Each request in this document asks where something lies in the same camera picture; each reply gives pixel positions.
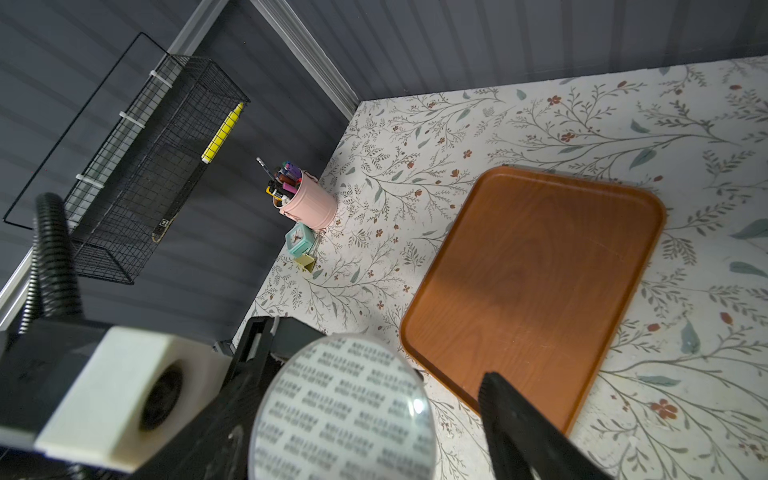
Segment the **pink pen cup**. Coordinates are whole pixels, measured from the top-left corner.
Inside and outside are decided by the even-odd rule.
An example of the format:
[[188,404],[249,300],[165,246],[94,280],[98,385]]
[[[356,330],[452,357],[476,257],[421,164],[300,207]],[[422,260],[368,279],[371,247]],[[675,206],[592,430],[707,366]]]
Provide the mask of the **pink pen cup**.
[[281,215],[315,231],[331,225],[338,203],[315,176],[291,162],[284,162],[274,171],[261,158],[257,157],[256,162],[269,176],[266,193]]

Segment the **white jar lid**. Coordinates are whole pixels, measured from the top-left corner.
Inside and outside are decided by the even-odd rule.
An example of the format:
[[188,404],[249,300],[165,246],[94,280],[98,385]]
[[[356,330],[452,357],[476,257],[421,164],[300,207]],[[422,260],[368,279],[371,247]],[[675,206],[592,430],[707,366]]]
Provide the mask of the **white jar lid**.
[[250,440],[251,479],[431,479],[438,442],[424,382],[393,347],[339,334],[293,355]]

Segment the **yellow marker pen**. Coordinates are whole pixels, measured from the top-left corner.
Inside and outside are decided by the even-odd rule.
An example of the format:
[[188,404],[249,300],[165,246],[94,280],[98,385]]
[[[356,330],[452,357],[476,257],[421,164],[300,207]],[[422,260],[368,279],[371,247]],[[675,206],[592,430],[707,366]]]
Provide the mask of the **yellow marker pen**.
[[201,161],[203,163],[210,164],[214,160],[222,145],[227,140],[235,125],[237,124],[244,107],[244,102],[239,103],[222,122],[221,126],[214,134],[213,138],[201,155]]

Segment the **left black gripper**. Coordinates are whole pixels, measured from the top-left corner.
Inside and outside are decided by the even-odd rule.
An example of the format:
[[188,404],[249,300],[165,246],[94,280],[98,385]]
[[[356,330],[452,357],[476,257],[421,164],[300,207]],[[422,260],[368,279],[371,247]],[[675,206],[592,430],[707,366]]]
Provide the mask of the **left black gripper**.
[[132,479],[246,479],[257,411],[285,362],[324,333],[293,317],[246,320],[219,394]]

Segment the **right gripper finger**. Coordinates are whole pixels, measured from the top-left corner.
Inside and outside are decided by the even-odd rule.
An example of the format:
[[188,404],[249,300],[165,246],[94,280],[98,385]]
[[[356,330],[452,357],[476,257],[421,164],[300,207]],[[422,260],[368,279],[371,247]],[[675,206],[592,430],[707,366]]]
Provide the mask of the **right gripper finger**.
[[497,479],[607,479],[503,376],[488,372],[479,412]]

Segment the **brown wooden tray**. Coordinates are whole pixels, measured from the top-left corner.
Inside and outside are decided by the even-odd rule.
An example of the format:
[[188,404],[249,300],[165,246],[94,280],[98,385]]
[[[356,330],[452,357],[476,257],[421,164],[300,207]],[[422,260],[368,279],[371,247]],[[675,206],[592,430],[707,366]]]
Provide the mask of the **brown wooden tray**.
[[496,372],[568,433],[665,221],[636,187],[490,169],[404,316],[402,345],[470,408]]

